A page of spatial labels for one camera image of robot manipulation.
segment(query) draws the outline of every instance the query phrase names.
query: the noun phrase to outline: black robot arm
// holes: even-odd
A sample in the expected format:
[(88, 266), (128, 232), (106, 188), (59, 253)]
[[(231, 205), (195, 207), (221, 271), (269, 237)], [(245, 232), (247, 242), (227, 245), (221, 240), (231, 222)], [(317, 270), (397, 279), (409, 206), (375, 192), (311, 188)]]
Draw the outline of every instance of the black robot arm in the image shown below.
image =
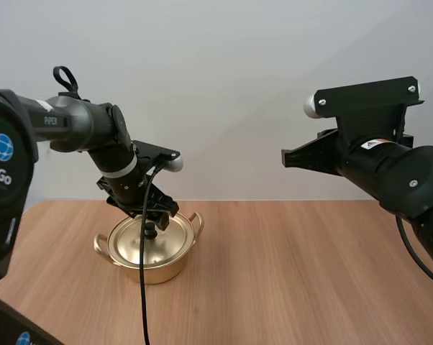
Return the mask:
[[(61, 78), (61, 71), (70, 82)], [(67, 68), (56, 67), (54, 76), (68, 92), (46, 101), (0, 90), (0, 278), (6, 274), (38, 160), (36, 142), (50, 141), (50, 148), (59, 152), (87, 151), (100, 170), (97, 185), (109, 194), (107, 202), (131, 217), (142, 213), (150, 169), (183, 167), (180, 152), (132, 141), (118, 106), (81, 99)], [(178, 204), (151, 185), (147, 220), (163, 230), (177, 212)]]
[(421, 103), (413, 77), (317, 91), (306, 101), (306, 114), (335, 117), (337, 128), (283, 150), (282, 158), (286, 167), (341, 175), (356, 184), (408, 221), (433, 259), (433, 146), (413, 149), (413, 137), (404, 134), (407, 107)]

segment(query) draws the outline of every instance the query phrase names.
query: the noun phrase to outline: white cap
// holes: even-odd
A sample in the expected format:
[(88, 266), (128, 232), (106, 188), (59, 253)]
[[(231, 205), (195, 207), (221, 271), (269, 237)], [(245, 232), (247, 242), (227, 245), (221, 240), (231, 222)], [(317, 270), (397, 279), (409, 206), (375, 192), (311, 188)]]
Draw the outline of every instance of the white cap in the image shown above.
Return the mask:
[(316, 113), (316, 105), (314, 103), (314, 95), (306, 98), (303, 105), (304, 113), (311, 119), (320, 119), (321, 116)]

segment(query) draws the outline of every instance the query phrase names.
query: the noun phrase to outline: blue globe logo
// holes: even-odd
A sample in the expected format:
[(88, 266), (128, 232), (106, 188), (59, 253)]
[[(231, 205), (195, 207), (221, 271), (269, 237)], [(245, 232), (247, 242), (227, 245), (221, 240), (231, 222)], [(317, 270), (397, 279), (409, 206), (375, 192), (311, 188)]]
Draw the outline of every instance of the blue globe logo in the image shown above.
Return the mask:
[(20, 337), (17, 339), (17, 342), (15, 345), (29, 345), (31, 342), (31, 336), (28, 332), (23, 332)]
[(14, 154), (14, 144), (5, 134), (0, 134), (0, 161), (7, 162)]

